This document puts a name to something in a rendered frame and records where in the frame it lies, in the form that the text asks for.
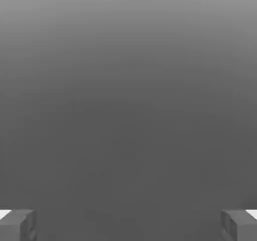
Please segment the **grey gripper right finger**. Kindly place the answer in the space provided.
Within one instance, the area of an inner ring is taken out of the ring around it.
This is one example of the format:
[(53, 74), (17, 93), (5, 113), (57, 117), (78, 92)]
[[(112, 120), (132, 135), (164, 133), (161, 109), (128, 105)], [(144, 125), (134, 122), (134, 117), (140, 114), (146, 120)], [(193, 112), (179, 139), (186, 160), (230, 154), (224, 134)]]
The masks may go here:
[(257, 209), (222, 210), (222, 241), (257, 241)]

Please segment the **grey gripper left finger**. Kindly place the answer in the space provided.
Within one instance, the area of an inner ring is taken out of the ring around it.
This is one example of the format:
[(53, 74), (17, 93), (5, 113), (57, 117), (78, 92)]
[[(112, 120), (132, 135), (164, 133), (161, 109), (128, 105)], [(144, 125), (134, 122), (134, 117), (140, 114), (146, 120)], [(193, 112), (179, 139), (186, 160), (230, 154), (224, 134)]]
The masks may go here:
[(0, 241), (38, 241), (37, 211), (0, 209)]

